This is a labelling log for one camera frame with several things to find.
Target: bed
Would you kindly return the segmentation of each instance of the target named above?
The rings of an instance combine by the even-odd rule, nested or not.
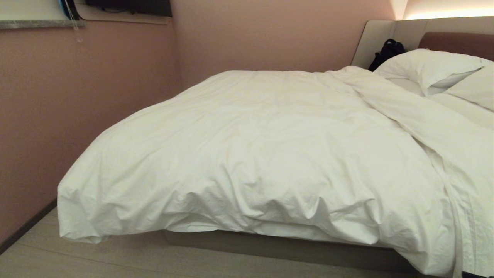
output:
[[[492,135],[358,67],[229,71],[103,132],[58,187],[60,235],[244,232],[384,246],[425,274],[487,277]]]

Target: ambient light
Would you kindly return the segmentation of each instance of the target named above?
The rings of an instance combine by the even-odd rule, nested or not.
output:
[[[461,9],[461,10],[418,13],[407,16],[405,20],[425,19],[425,18],[448,18],[448,17],[475,17],[475,16],[494,16],[494,8]]]

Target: window sill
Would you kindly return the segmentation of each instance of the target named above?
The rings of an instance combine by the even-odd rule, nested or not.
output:
[[[86,26],[83,20],[76,20],[78,27]],[[56,28],[73,27],[70,20],[0,20],[0,29],[21,29],[21,28]]]

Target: black panel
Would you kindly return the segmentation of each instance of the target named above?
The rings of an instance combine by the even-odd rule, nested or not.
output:
[[[132,13],[171,16],[170,0],[86,0],[86,3],[91,6]]]

